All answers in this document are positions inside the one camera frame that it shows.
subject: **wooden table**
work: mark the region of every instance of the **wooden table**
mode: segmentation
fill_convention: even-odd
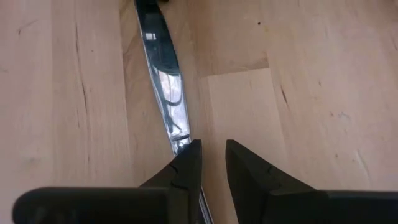
[[[235,139],[319,189],[398,190],[394,1],[173,0],[215,223]],[[134,187],[172,159],[133,1],[0,1],[0,221],[40,186]]]

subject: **black plastic jaw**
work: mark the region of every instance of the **black plastic jaw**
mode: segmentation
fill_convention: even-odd
[[[139,188],[47,187],[14,204],[15,224],[194,223],[201,184],[201,141]]]
[[[226,165],[239,223],[398,223],[397,192],[315,190],[234,140]]]

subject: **wooden surface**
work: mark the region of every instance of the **wooden surface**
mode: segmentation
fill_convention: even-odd
[[[316,188],[398,190],[395,2],[161,5],[215,223],[236,223],[230,138]],[[132,1],[0,0],[0,29],[1,223],[34,187],[132,187],[171,160]]]

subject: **knife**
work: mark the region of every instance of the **knife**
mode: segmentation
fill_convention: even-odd
[[[162,113],[173,154],[176,156],[190,143],[190,127],[177,55],[156,0],[135,0],[144,43],[144,52],[157,104]],[[212,224],[203,188],[199,195],[197,223]]]

